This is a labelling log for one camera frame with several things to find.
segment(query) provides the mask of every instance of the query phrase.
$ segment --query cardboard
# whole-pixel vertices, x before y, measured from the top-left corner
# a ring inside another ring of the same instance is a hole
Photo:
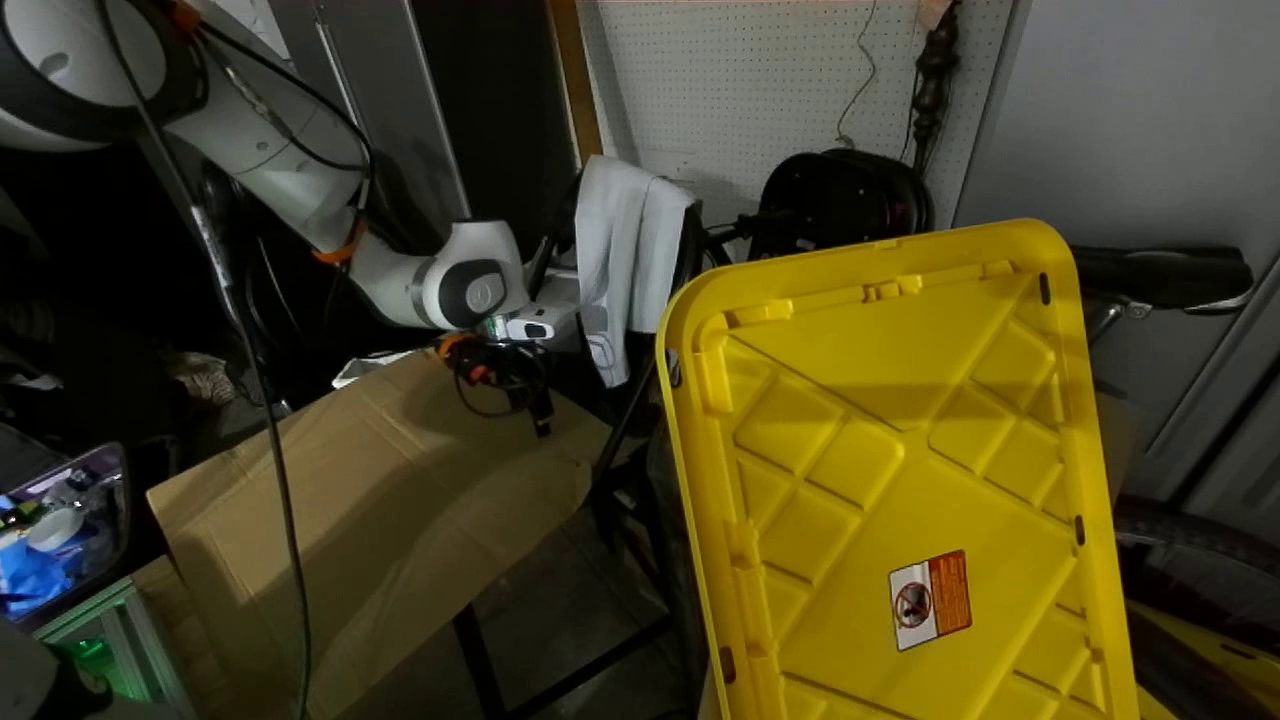
[[[497,391],[466,392],[500,406]],[[467,411],[451,372],[415,354],[282,423],[312,618],[311,717],[349,707],[581,505],[608,428],[553,404],[539,439],[526,414]],[[282,716],[302,642],[265,434],[147,498],[239,716]]]

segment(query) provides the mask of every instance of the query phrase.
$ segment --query yellow bin lid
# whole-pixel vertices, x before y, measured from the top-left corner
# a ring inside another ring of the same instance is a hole
[[[658,348],[726,717],[1138,717],[1050,227],[718,269]]]

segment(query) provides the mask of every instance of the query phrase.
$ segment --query white towel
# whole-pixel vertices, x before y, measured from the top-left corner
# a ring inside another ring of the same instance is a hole
[[[605,387],[627,380],[627,329],[658,332],[694,196],[613,158],[582,170],[573,231],[582,329]]]

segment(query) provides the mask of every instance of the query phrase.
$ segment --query pegboard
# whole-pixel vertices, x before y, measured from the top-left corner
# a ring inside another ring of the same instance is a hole
[[[1012,0],[965,0],[960,65],[925,182],[951,224]],[[605,151],[703,199],[708,224],[753,213],[769,173],[837,146],[836,122],[870,64],[876,78],[842,126],[854,145],[910,161],[916,0],[800,3],[580,1]]]

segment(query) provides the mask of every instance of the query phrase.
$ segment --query sticker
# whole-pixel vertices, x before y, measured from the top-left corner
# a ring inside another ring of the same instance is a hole
[[[888,591],[900,651],[973,625],[963,550],[893,570]]]

